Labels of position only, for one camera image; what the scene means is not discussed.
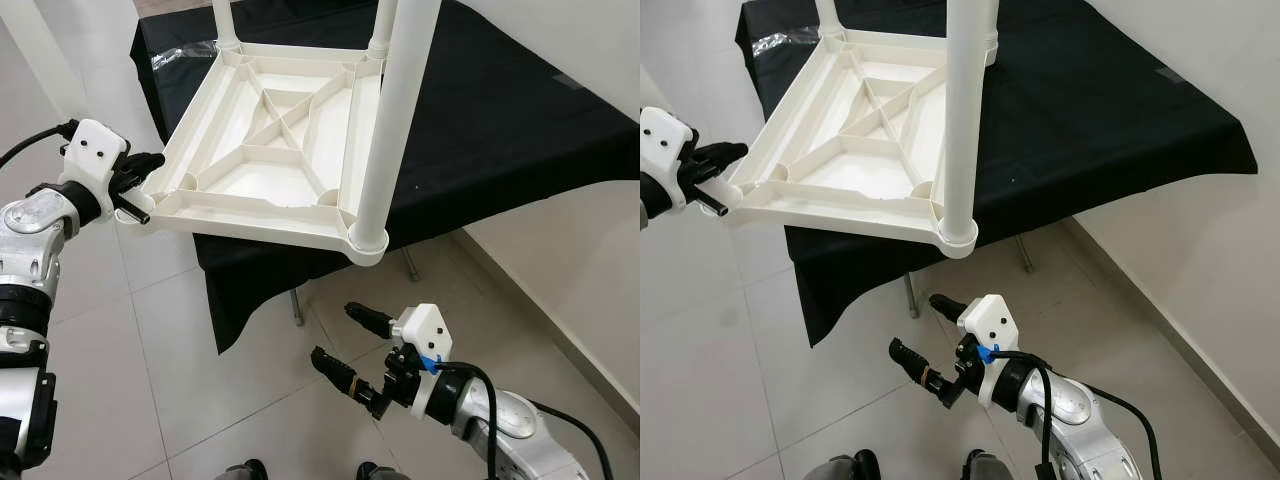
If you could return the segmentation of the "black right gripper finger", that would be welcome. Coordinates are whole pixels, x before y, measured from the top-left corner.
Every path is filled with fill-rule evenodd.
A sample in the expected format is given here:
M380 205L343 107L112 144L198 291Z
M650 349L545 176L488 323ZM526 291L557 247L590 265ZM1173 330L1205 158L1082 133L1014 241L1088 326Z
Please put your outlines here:
M389 314L384 314L360 302L346 303L344 312L348 317L367 332L372 333L375 337L381 339L392 338L396 319Z
M900 338L893 338L890 342L888 352L891 360L902 367L913 383L934 394L945 406L945 390L954 384L952 381L934 370L925 357L906 347Z
M365 407L374 419L383 417L390 399L362 379L349 365L330 356L319 346L310 352L310 361L339 393Z
M941 314L950 323L961 323L961 316L969 307L968 303L951 300L950 297L940 293L931 294L928 303L937 314Z

